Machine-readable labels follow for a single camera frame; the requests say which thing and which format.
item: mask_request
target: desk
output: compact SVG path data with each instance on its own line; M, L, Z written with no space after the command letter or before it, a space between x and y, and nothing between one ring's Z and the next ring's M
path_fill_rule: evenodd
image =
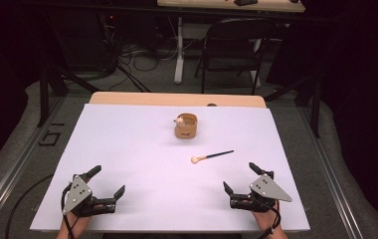
M210 9L229 9L237 11L276 11L276 12L294 12L302 13L304 12L304 6L301 2L291 3L288 0L261 0L257 4L238 6L233 1L224 0L157 0L158 6L164 7L183 7L183 8L210 8ZM174 83L181 84L183 79L183 22L182 18L179 17L178 22L178 47L177 47L177 63L176 72L174 75ZM251 72L252 78L255 77L256 72Z
M219 107L205 107L211 103ZM184 112L198 117L193 139L174 136L173 118ZM224 148L235 152L190 162L193 153ZM283 229L308 230L274 120L261 97L96 93L81 114L31 229L58 230L61 191L73 174L100 164L102 171L89 183L94 196L111 197L123 184L126 192L116 212L96 216L90 231L258 231L250 212L230 208L222 183L227 181L235 192L250 192L249 184L258 177L249 161L274 170L276 182L293 199L281 203Z

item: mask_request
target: dark background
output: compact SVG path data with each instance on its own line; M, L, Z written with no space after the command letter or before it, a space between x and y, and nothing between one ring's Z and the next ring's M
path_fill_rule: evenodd
M337 1L303 3L305 14L319 16L334 16L343 7ZM366 3L369 10L351 29L324 77L322 100L334 113L348 168L378 210L378 1ZM27 23L38 31L30 31L25 19L32 19ZM66 65L61 46L45 22L37 13L24 16L11 2L0 1L0 149L26 107L25 89L39 80L45 62ZM307 75L331 33L325 27L291 25L268 81L285 86ZM50 58L42 57L43 53L50 53Z

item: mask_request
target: black chair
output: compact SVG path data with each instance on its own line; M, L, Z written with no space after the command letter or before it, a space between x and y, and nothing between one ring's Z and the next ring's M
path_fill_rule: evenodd
M255 94L261 61L276 24L269 19L224 19L213 24L207 32L202 56L195 77L202 68L202 94L205 89L205 72L257 71L252 86ZM253 40L262 40L257 51Z

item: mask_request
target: white paper sheet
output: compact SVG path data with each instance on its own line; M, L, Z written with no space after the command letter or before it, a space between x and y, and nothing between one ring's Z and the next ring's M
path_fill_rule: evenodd
M174 135L182 113L198 118L192 139ZM193 155L234 150L193 164ZM251 214L231 209L226 181L235 193L249 193L258 176L249 162L275 172L275 182L292 202L281 202L284 230L309 225L284 149L268 109L233 107L144 107L86 105L31 225L60 228L61 194L74 174L101 165L89 187L97 198L126 191L116 212L95 216L88 230L103 232L258 231Z

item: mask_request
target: small cup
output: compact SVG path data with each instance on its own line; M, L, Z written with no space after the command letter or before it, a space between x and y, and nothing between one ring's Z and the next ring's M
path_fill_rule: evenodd
M177 117L176 127L174 133L178 138L189 139L196 135L196 127L198 125L198 119L193 114L181 114Z

